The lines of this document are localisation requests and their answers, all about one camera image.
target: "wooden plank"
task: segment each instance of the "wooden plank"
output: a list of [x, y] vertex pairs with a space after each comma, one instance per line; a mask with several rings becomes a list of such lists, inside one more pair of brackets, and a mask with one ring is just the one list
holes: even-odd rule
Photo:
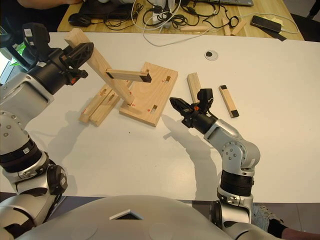
[[[80, 28], [72, 29], [64, 38], [71, 46], [75, 47], [81, 43], [89, 43], [89, 38]], [[106, 69], [111, 69], [111, 66], [101, 53], [94, 47], [91, 58], [86, 61], [88, 65], [118, 94], [127, 104], [131, 104], [134, 96], [131, 94], [124, 82], [110, 78], [106, 74]]]
[[247, 23], [247, 22], [246, 22], [245, 20], [241, 20], [241, 21], [238, 23], [238, 25], [232, 30], [231, 36], [237, 35], [237, 34], [241, 31], [241, 29], [244, 28], [244, 26], [246, 25], [246, 23]]
[[208, 26], [184, 26], [180, 28], [180, 32], [186, 33], [186, 32], [205, 32], [209, 30], [210, 27]]
[[[225, 24], [228, 24], [229, 20], [227, 20], [225, 17], [222, 18], [222, 24], [225, 25]], [[231, 36], [231, 32], [230, 32], [230, 27], [229, 25], [225, 25], [223, 27], [224, 29], [224, 35], [226, 36]]]
[[178, 72], [146, 62], [142, 71], [149, 70], [152, 82], [134, 82], [132, 105], [122, 104], [119, 112], [123, 115], [156, 126], [175, 85]]
[[229, 90], [226, 85], [221, 85], [219, 87], [220, 93], [222, 95], [223, 101], [226, 105], [226, 108], [228, 109], [228, 112], [230, 114], [231, 118], [239, 117], [238, 110], [236, 108], [236, 105], [234, 101], [231, 98], [231, 95], [229, 93]]
[[[127, 86], [129, 87], [132, 81], [126, 81]], [[90, 116], [90, 121], [96, 125], [97, 127], [105, 120], [105, 118], [109, 115], [111, 110], [116, 106], [119, 102], [120, 97], [115, 93], [115, 91], [111, 91], [103, 102], [97, 107], [94, 113]]]
[[134, 82], [151, 83], [151, 76], [147, 71], [125, 71], [116, 69], [107, 69], [106, 74], [112, 79], [121, 79]]
[[186, 77], [186, 80], [187, 80], [188, 85], [189, 85], [192, 101], [194, 103], [198, 103], [199, 100], [197, 98], [197, 94], [201, 89], [201, 85], [200, 85], [200, 81], [199, 81], [199, 78], [198, 78], [198, 74], [196, 72], [190, 73]]
[[93, 97], [89, 104], [85, 107], [83, 112], [79, 117], [79, 121], [83, 123], [88, 123], [90, 116], [98, 108], [98, 106], [103, 102], [107, 95], [111, 92], [112, 88], [107, 84], [103, 85], [100, 91]]

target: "wooden stick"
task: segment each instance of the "wooden stick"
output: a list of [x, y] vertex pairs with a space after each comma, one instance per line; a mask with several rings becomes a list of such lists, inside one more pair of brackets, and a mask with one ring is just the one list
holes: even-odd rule
[[229, 27], [229, 25], [228, 25], [228, 22], [229, 22], [229, 21], [228, 21], [225, 17], [222, 18], [222, 25], [225, 25], [225, 26], [223, 27], [223, 29], [224, 29], [224, 35], [226, 35], [226, 36], [231, 36], [230, 27]]
[[[83, 33], [80, 28], [73, 28], [64, 38], [64, 40], [72, 47], [76, 47], [81, 43], [89, 43], [90, 40]], [[91, 58], [86, 61], [89, 66], [122, 98], [127, 104], [131, 105], [134, 101], [134, 96], [131, 95], [129, 89], [124, 82], [110, 78], [106, 74], [106, 69], [111, 69], [109, 63], [101, 55], [101, 53], [94, 48]]]
[[246, 25], [246, 21], [245, 20], [241, 20], [241, 22], [239, 22], [239, 24], [232, 30], [231, 36], [235, 36], [237, 35], [241, 29]]
[[236, 108], [236, 105], [234, 104], [234, 101], [231, 98], [231, 95], [229, 93], [229, 90], [226, 85], [221, 85], [219, 87], [220, 93], [222, 95], [222, 98], [224, 100], [224, 103], [226, 105], [226, 108], [228, 109], [228, 112], [230, 114], [231, 118], [239, 117], [238, 110]]
[[94, 98], [89, 102], [84, 111], [79, 117], [79, 121], [83, 123], [89, 122], [90, 116], [94, 113], [97, 107], [102, 103], [102, 101], [107, 97], [111, 92], [112, 88], [107, 84], [103, 85], [100, 91], [94, 96]]
[[112, 79], [121, 79], [135, 82], [151, 83], [151, 76], [147, 71], [124, 71], [107, 69], [106, 74]]
[[208, 26], [184, 26], [180, 28], [180, 31], [185, 32], [205, 32], [209, 30], [210, 28]]
[[189, 85], [190, 93], [191, 93], [191, 98], [194, 103], [198, 103], [199, 100], [197, 98], [197, 94], [201, 89], [200, 81], [198, 78], [198, 74], [196, 72], [190, 73], [187, 77], [186, 80]]
[[[127, 86], [131, 85], [132, 81], [128, 81]], [[111, 91], [103, 102], [97, 107], [94, 113], [90, 116], [90, 121], [96, 125], [97, 127], [105, 120], [105, 118], [109, 115], [111, 110], [116, 106], [119, 102], [120, 97], [115, 93], [115, 91]]]

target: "table surface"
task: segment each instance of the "table surface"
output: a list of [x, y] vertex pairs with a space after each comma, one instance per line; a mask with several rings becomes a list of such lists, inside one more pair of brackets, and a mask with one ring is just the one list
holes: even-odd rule
[[[144, 24], [142, 22], [142, 16], [147, 9], [151, 8], [151, 5], [146, 0], [137, 0], [137, 2], [144, 5], [143, 10], [139, 14], [137, 24], [140, 27], [144, 27]], [[68, 8], [67, 12], [65, 13], [65, 15], [64, 15], [59, 27], [58, 27], [58, 32], [69, 32], [72, 28], [74, 28], [74, 26], [69, 24], [68, 18], [71, 14], [78, 13], [81, 8], [81, 5], [82, 5], [82, 3], [70, 5], [70, 7]], [[293, 20], [286, 5], [283, 2], [283, 0], [254, 0], [254, 6], [237, 6], [237, 5], [225, 5], [225, 6], [228, 10], [227, 14], [229, 17], [231, 17], [231, 16], [245, 16], [245, 15], [248, 15], [251, 13], [273, 13], [273, 14], [284, 16], [286, 18]], [[195, 10], [198, 13], [207, 14], [207, 15], [211, 14], [211, 12], [212, 12], [212, 8], [208, 7], [208, 5], [205, 3], [198, 3], [195, 7]], [[195, 16], [192, 16], [192, 15], [184, 12], [182, 9], [179, 9], [178, 14], [183, 14], [184, 16], [186, 16], [188, 18], [189, 23], [191, 23], [191, 24], [194, 24], [197, 22], [197, 18]], [[151, 13], [147, 14], [145, 19], [147, 20], [151, 16], [152, 16]], [[243, 18], [246, 21], [246, 25], [237, 34], [237, 36], [271, 38], [268, 34], [263, 32], [259, 28], [250, 25], [250, 21], [251, 21], [252, 16], [253, 15], [251, 14], [251, 15]], [[222, 25], [222, 17], [225, 17], [224, 10], [221, 10], [217, 16], [212, 17], [209, 20], [214, 26], [221, 26]], [[267, 17], [272, 19], [275, 16], [267, 15]], [[276, 18], [283, 20], [283, 25], [286, 30], [288, 30], [290, 32], [296, 32], [296, 28], [292, 22], [290, 22], [289, 20], [284, 19], [282, 17], [276, 17]], [[199, 25], [210, 26], [206, 22], [202, 23], [201, 21], [203, 19], [204, 18], [200, 18]], [[101, 19], [93, 19], [92, 22], [98, 23], [98, 22], [101, 22]], [[122, 28], [129, 26], [131, 24], [132, 24], [132, 21], [129, 20], [129, 21], [123, 23], [119, 27], [119, 29], [122, 29]], [[136, 26], [131, 26], [131, 27], [128, 27], [128, 28], [126, 28], [124, 30], [120, 30], [120, 31], [114, 31], [114, 30], [110, 30], [109, 28], [107, 28], [103, 23], [92, 24], [88, 27], [81, 27], [81, 29], [84, 32], [121, 32], [121, 33], [141, 33], [142, 32], [142, 30]], [[148, 33], [149, 32], [157, 33], [158, 31], [159, 30], [148, 31]], [[181, 34], [180, 30], [175, 29], [172, 26], [169, 29], [163, 29], [162, 33]], [[225, 34], [225, 32], [223, 29], [220, 29], [219, 31], [212, 29], [208, 33], [206, 33], [206, 35], [224, 35], [224, 34]], [[300, 32], [297, 34], [281, 32], [281, 34], [291, 40], [304, 40], [304, 38], [302, 37]]]
[[[198, 72], [201, 86], [213, 89], [213, 114], [260, 149], [254, 201], [320, 202], [320, 43], [204, 35], [155, 47], [138, 33], [86, 34], [114, 69], [139, 71], [147, 61], [178, 71], [170, 96], [189, 103], [186, 78]], [[65, 35], [51, 33], [50, 45], [66, 47]], [[190, 35], [147, 37], [159, 44]], [[215, 50], [218, 59], [206, 60], [207, 50]], [[82, 69], [89, 76], [59, 90], [26, 128], [38, 147], [66, 169], [66, 195], [217, 198], [221, 158], [203, 135], [181, 123], [169, 101], [156, 127], [119, 114], [121, 102], [99, 127], [80, 123], [84, 106], [104, 84], [87, 64]], [[227, 85], [239, 117], [230, 118], [220, 85]], [[3, 176], [0, 191], [13, 191]]]

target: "wooden base plate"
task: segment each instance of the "wooden base plate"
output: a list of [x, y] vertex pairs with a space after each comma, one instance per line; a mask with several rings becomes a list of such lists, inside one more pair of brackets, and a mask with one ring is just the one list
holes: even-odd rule
[[132, 105], [124, 102], [119, 112], [155, 127], [175, 85], [178, 72], [149, 62], [143, 65], [141, 71], [149, 72], [151, 83], [134, 82], [131, 88], [134, 101]]

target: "sneaker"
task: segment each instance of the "sneaker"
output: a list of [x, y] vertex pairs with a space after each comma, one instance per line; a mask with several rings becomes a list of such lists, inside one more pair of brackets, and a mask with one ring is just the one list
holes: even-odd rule
[[261, 228], [265, 232], [268, 232], [269, 220], [275, 219], [280, 223], [283, 223], [274, 213], [270, 212], [268, 208], [262, 204], [253, 203], [252, 205], [252, 218], [251, 223]]

